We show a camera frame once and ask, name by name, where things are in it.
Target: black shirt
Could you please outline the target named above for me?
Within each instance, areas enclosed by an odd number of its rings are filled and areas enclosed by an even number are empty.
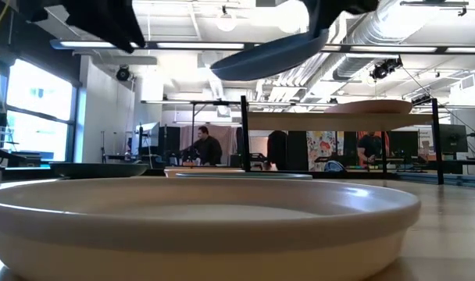
[[[208,136],[206,140],[197,140],[194,142],[194,148],[198,152],[203,165],[206,163],[210,165],[220,164],[222,148],[220,147],[220,142],[215,137]]]
[[[359,140],[357,147],[364,148],[364,156],[368,158],[373,155],[381,156],[381,138],[378,136],[365,135]]]
[[[288,135],[279,130],[273,131],[267,139],[267,160],[274,164],[286,164]]]

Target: man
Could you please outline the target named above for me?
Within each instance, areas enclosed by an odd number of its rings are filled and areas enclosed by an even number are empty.
[[[361,164],[373,164],[375,158],[381,156],[381,138],[375,136],[375,132],[368,132],[357,144],[357,155]]]
[[[222,147],[220,147],[220,142],[215,137],[209,135],[206,126],[198,128],[198,140],[194,142],[194,149],[198,152],[203,165],[220,164]]]
[[[288,170],[287,152],[288,135],[283,131],[273,131],[267,139],[268,164],[276,164],[276,168],[278,171]]]

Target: shelf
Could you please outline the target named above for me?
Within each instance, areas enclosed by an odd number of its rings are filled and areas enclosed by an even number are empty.
[[[249,130],[377,132],[431,122],[431,114],[248,113]]]

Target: bowl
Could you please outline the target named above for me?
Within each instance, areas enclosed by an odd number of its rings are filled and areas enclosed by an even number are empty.
[[[264,179],[264,180],[312,180],[310,175],[292,173],[177,173],[185,178],[220,178],[220,179]]]
[[[166,167],[166,177],[175,177],[178,173],[242,173],[244,170],[239,168],[220,168],[220,167]]]
[[[419,209],[313,180],[61,180],[0,190],[0,260],[30,281],[361,280]]]
[[[409,101],[399,100],[374,100],[374,101],[354,101],[340,105],[335,105],[324,110],[325,113],[396,113],[408,114],[413,109],[413,104]]]
[[[250,81],[272,76],[302,64],[326,44],[330,31],[295,34],[260,44],[213,63],[210,69],[221,80]]]
[[[138,164],[50,163],[50,168],[58,176],[70,179],[94,179],[140,176],[149,166]]]

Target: blue plate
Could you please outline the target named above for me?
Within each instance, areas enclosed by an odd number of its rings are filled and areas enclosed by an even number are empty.
[[[277,39],[228,56],[210,69],[221,80],[250,81],[276,75],[299,66],[319,52],[328,35],[329,30],[321,30],[319,37],[304,33]]]
[[[310,175],[290,173],[178,173],[183,178],[263,179],[263,180],[312,180]]]

